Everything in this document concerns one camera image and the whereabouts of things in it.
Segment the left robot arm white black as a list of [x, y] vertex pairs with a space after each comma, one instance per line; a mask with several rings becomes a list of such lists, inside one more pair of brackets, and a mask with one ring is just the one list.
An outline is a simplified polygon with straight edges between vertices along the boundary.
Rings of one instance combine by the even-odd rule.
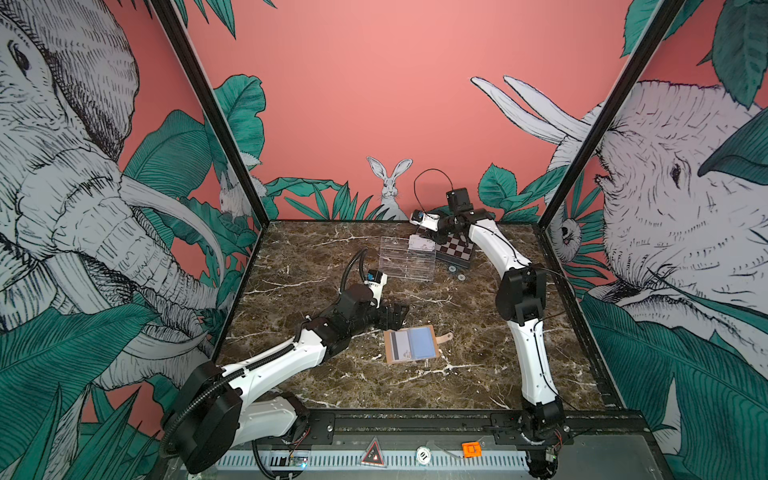
[[409, 307], [384, 303], [382, 288], [377, 283], [347, 288], [318, 314], [306, 317], [293, 337], [248, 360], [197, 366], [163, 416], [160, 457], [178, 457], [189, 472], [200, 473], [234, 445], [286, 436], [307, 409], [292, 397], [264, 401], [262, 395], [337, 356], [370, 328], [402, 328]]

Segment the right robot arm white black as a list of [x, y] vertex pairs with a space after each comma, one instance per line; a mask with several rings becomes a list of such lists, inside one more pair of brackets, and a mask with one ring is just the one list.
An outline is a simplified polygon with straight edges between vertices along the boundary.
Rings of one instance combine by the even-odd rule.
[[543, 335], [546, 272], [504, 236], [493, 215], [476, 209], [465, 188], [446, 193], [450, 214], [439, 218], [440, 235], [462, 234], [486, 255], [500, 277], [495, 306], [513, 335], [521, 373], [521, 430], [534, 444], [557, 438], [565, 421]]

